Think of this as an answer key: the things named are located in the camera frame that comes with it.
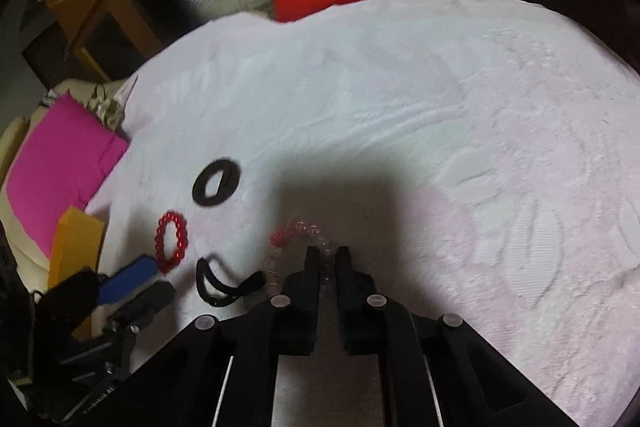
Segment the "orange cardboard box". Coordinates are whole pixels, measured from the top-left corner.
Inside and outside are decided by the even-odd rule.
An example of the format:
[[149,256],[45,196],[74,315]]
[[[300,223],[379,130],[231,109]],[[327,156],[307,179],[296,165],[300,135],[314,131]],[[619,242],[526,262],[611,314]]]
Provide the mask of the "orange cardboard box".
[[81,305],[86,317],[73,331],[77,340],[91,338],[91,313],[98,305],[101,285],[98,269],[105,223],[77,207],[68,208],[56,225],[48,274],[48,291],[72,280],[70,302]]

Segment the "magenta pillow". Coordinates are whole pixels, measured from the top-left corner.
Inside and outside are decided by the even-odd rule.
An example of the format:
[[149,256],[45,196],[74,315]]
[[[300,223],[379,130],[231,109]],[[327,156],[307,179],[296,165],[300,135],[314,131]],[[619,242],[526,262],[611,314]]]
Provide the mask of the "magenta pillow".
[[30,132],[9,172],[6,196],[24,232],[46,257],[58,219],[72,206],[87,207],[127,148],[125,139],[67,93]]

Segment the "small beige cloth pouch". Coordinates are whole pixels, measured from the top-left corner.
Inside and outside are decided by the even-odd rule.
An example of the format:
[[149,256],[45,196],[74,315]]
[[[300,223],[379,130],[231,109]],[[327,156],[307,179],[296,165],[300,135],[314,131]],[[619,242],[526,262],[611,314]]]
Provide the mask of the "small beige cloth pouch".
[[126,116],[126,106],[136,80],[122,80],[111,83],[96,84],[86,102],[86,109],[105,128],[119,131]]

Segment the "white pink lace bedspread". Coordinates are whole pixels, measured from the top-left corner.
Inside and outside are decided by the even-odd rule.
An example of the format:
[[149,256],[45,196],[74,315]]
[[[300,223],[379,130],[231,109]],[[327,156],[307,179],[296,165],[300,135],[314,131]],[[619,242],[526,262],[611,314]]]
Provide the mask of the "white pink lace bedspread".
[[186,217],[176,302],[143,364],[229,282],[297,270],[297,223],[346,245],[382,293],[455,313],[577,424],[639,386],[639,77],[560,14],[518,0],[371,0],[294,23],[208,23],[130,77],[129,148],[89,211],[101,270]]

